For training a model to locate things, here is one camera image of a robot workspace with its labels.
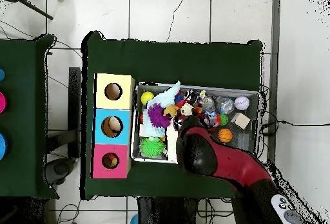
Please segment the dark green tablecloth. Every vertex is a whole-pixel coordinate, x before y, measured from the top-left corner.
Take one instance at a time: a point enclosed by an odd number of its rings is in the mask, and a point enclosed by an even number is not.
[[[249,44],[111,41],[102,39],[99,32],[89,33],[82,42],[82,84],[87,86],[86,134],[82,135],[83,142],[92,138],[94,73],[131,75],[136,82],[174,84],[180,80],[184,85],[258,91],[261,48],[260,41]],[[83,107],[86,105],[84,94],[82,90]],[[82,173],[86,176],[82,176],[81,180],[81,189],[87,198],[93,195],[196,198],[228,198],[235,195],[230,184],[224,180],[185,174],[178,165],[165,163],[133,162],[127,179],[91,179],[90,151],[91,144],[87,141],[86,161],[82,163]]]
[[[44,56],[53,40],[53,35],[35,41],[0,40],[0,68],[6,73],[0,91],[7,98],[7,108],[0,114],[0,132],[8,140],[7,153],[0,160],[0,196],[55,197],[43,178]]]

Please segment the green ball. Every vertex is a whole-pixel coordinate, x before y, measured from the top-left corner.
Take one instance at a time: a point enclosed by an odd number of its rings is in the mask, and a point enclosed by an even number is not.
[[[146,157],[156,157],[164,151],[165,144],[159,138],[144,138],[141,142],[141,152]]]
[[[220,114],[221,126],[225,126],[228,123],[228,116],[225,114]]]

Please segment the orange basketball ball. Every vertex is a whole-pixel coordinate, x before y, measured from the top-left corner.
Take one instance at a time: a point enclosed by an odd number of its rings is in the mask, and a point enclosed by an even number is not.
[[[223,143],[229,143],[233,138],[233,133],[229,129],[221,129],[218,132],[218,138]]]

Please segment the yellow box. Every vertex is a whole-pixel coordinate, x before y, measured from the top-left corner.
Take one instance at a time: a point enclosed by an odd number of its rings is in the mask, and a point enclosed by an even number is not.
[[[135,80],[130,75],[96,73],[94,76],[97,77],[96,108],[131,109]]]

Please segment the yellow ball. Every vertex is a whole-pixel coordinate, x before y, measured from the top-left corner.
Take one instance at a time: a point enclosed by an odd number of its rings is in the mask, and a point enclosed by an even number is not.
[[[229,143],[233,138],[233,133],[229,129],[221,129],[218,132],[218,138],[223,143]]]
[[[142,104],[146,105],[147,101],[151,100],[152,98],[153,98],[153,93],[151,93],[150,91],[145,91],[141,95],[141,102]]]

